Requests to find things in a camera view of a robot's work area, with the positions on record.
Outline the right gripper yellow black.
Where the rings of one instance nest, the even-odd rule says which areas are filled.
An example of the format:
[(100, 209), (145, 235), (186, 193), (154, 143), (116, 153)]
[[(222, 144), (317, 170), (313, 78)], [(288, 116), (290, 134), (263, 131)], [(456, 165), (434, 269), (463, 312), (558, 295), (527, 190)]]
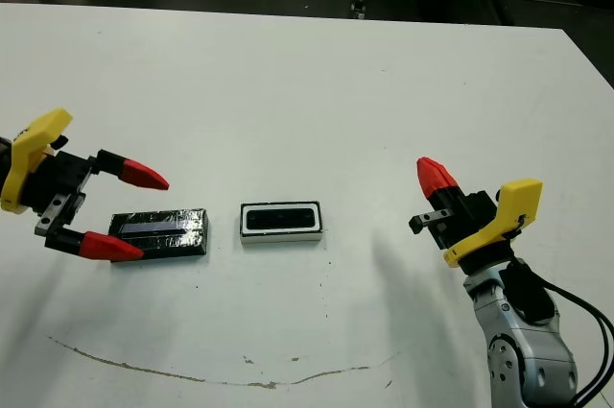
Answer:
[(427, 229), (448, 267), (474, 275), (513, 257), (511, 241), (534, 222), (543, 183), (516, 180), (500, 188), (496, 201), (484, 191), (466, 194), (446, 168), (423, 156), (416, 162), (421, 190), (433, 207), (412, 217), (409, 227)]

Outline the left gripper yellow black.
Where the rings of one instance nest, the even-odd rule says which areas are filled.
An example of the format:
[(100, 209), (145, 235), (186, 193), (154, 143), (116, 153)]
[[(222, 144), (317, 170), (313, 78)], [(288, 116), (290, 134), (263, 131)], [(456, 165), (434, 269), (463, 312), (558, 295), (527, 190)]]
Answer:
[[(47, 236), (45, 247), (90, 260), (140, 260), (144, 251), (123, 240), (98, 232), (63, 228), (72, 223), (83, 204), (83, 188), (92, 174), (94, 159), (64, 152), (63, 135), (72, 115), (56, 108), (34, 120), (13, 140), (1, 140), (1, 209), (37, 216), (35, 234)], [(168, 190), (161, 175), (142, 163), (100, 150), (95, 167), (119, 180), (142, 188)]]

